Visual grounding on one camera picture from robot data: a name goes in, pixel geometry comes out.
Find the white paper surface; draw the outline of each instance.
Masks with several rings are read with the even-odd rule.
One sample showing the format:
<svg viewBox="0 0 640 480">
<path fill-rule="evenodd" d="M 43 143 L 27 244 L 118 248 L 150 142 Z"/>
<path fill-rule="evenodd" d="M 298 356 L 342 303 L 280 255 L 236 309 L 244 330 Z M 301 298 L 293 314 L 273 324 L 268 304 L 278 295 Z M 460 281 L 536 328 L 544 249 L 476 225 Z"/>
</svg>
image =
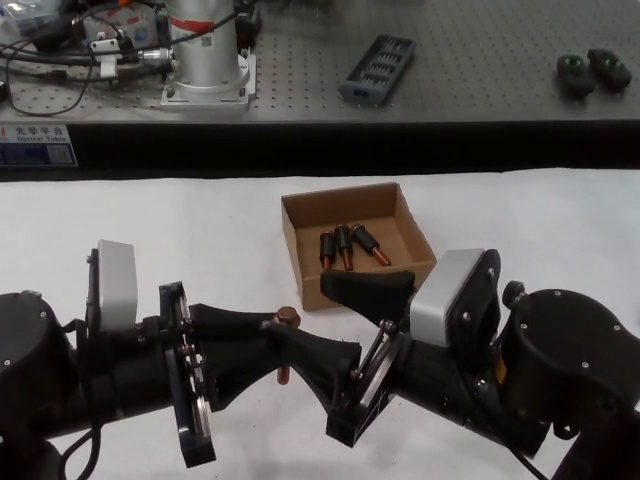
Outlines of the white paper surface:
<svg viewBox="0 0 640 480">
<path fill-rule="evenodd" d="M 84 314 L 85 257 L 99 239 L 135 245 L 138 319 L 158 286 L 181 280 L 190 303 L 300 311 L 281 229 L 280 196 L 396 180 L 436 255 L 497 248 L 501 288 L 593 296 L 640 335 L 640 172 L 543 170 L 391 178 L 283 178 L 0 184 L 0 292 L 44 294 L 62 323 Z M 368 348 L 375 329 L 344 309 L 303 314 L 302 328 Z M 187 470 L 173 411 L 103 430 L 95 479 L 529 479 L 502 447 L 396 398 L 354 449 L 325 436 L 326 416 L 292 373 L 255 384 L 212 415 L 218 461 Z M 78 435 L 55 441 L 62 450 Z M 547 475 L 569 443 L 552 436 Z M 88 447 L 69 465 L 80 472 Z"/>
</svg>

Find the metal plate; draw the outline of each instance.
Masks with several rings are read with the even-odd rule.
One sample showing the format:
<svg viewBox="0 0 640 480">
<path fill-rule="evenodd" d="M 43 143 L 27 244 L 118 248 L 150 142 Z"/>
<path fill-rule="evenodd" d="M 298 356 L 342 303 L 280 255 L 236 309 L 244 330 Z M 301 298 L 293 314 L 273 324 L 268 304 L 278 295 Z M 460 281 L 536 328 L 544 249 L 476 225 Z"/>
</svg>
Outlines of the metal plate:
<svg viewBox="0 0 640 480">
<path fill-rule="evenodd" d="M 65 123 L 238 123 L 640 117 L 637 0 L 293 0 L 287 6 L 264 0 L 262 5 L 264 27 L 254 50 L 259 91 L 248 111 L 162 111 L 158 78 L 111 90 L 92 88 L 74 112 L 59 118 Z M 343 102 L 338 86 L 381 33 L 416 41 L 412 65 L 386 106 Z M 598 88 L 584 102 L 564 100 L 555 84 L 558 56 L 586 57 L 593 47 L 614 50 L 636 78 L 622 95 Z M 32 111 L 69 105 L 79 90 L 19 84 L 18 79 L 12 84 L 16 102 Z M 0 111 L 4 120 L 25 121 L 6 102 Z"/>
</svg>

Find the screw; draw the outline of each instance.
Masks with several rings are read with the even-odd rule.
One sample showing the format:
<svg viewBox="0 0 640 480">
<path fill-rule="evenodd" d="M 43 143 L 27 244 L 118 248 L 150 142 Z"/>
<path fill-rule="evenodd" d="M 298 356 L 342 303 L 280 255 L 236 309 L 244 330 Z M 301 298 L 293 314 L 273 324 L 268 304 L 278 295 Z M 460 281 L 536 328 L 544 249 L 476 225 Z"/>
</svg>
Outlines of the screw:
<svg viewBox="0 0 640 480">
<path fill-rule="evenodd" d="M 191 344 L 181 345 L 179 348 L 180 354 L 184 357 L 188 357 L 189 355 L 193 355 L 196 353 L 196 349 Z"/>
<path fill-rule="evenodd" d="M 384 330 L 386 334 L 390 334 L 396 329 L 396 325 L 391 320 L 385 320 L 384 322 L 382 322 L 381 326 L 382 330 Z"/>
<path fill-rule="evenodd" d="M 300 326 L 300 315 L 293 307 L 280 307 L 276 312 L 275 321 L 291 328 L 298 328 Z M 289 383 L 290 373 L 289 365 L 280 367 L 278 369 L 278 383 L 280 385 Z"/>
</svg>

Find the silver cylindrical device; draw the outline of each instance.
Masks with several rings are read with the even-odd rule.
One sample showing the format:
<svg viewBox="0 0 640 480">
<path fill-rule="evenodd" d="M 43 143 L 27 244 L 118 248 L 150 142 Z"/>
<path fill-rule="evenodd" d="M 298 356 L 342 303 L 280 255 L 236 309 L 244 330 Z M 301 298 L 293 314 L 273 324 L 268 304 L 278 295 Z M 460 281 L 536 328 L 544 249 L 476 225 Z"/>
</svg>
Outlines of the silver cylindrical device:
<svg viewBox="0 0 640 480">
<path fill-rule="evenodd" d="M 167 0 L 174 40 L 201 32 L 233 14 L 233 0 Z M 197 93 L 237 88 L 246 79 L 240 68 L 236 26 L 231 20 L 214 32 L 173 46 L 174 82 Z"/>
</svg>

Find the cardboard box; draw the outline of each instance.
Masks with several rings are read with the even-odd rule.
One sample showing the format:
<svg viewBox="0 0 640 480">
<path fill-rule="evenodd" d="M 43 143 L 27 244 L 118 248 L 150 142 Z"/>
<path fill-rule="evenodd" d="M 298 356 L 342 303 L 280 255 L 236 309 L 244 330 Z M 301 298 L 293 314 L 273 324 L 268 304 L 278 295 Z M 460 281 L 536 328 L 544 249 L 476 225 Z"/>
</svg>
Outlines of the cardboard box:
<svg viewBox="0 0 640 480">
<path fill-rule="evenodd" d="M 364 225 L 392 263 L 383 267 L 354 242 L 354 272 L 410 270 L 419 287 L 436 264 L 397 183 L 284 196 L 282 228 L 305 311 L 338 306 L 320 292 L 320 234 L 340 223 Z M 344 270 L 339 255 L 333 269 Z"/>
</svg>

